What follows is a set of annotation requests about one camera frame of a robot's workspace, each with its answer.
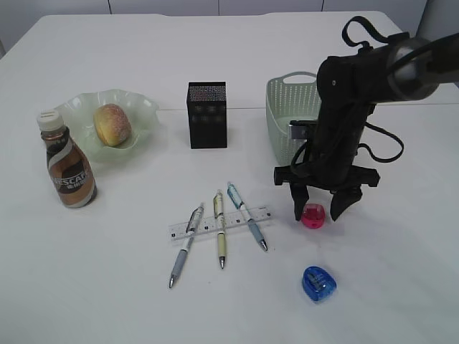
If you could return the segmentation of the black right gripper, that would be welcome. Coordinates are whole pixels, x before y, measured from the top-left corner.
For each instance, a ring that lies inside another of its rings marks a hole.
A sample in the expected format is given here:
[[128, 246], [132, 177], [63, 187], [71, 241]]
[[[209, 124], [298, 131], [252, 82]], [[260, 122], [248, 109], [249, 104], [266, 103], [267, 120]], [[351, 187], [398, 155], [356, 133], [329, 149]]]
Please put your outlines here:
[[366, 119], [375, 107], [375, 102], [339, 104], [322, 100], [313, 139], [298, 149], [299, 153], [305, 152], [306, 160], [291, 162], [288, 167], [277, 167], [274, 171], [276, 185], [299, 183], [290, 185], [296, 221], [301, 220], [309, 200], [307, 186], [335, 191], [330, 215], [336, 221], [345, 210], [361, 200], [360, 185], [378, 185], [380, 176], [375, 169], [353, 165]]

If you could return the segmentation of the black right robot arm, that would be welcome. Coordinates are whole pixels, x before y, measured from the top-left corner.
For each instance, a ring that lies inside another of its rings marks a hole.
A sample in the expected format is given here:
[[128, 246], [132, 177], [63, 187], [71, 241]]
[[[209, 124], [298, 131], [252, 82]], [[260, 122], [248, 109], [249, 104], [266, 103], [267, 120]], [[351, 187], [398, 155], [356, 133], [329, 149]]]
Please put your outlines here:
[[330, 215], [337, 220], [361, 200], [363, 185], [378, 185], [375, 169], [353, 164], [358, 149], [368, 147], [360, 141], [365, 128], [387, 133], [367, 121], [377, 104], [423, 100], [440, 84], [457, 81], [457, 34], [433, 42], [397, 34], [383, 47], [328, 57], [317, 74], [318, 117], [294, 121], [305, 142], [290, 165], [274, 170], [275, 185], [290, 185], [295, 219], [301, 219], [309, 187], [332, 194]]

